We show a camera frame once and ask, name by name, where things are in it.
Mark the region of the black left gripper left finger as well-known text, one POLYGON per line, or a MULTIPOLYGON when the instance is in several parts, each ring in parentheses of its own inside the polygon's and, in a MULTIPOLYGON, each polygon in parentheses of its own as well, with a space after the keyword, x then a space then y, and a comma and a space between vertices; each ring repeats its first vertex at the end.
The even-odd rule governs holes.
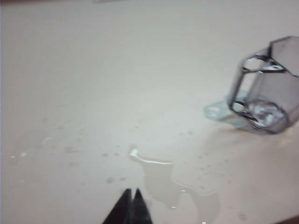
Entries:
POLYGON ((125 189, 103 224, 126 224, 131 203, 131 189, 125 189))

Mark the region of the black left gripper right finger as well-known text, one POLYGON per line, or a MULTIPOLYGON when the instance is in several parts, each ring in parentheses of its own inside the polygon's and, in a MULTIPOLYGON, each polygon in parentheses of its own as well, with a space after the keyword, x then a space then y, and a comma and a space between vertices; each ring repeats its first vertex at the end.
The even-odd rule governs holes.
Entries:
POLYGON ((131 224, 153 224, 147 204, 142 196, 140 189, 135 192, 130 210, 131 224))

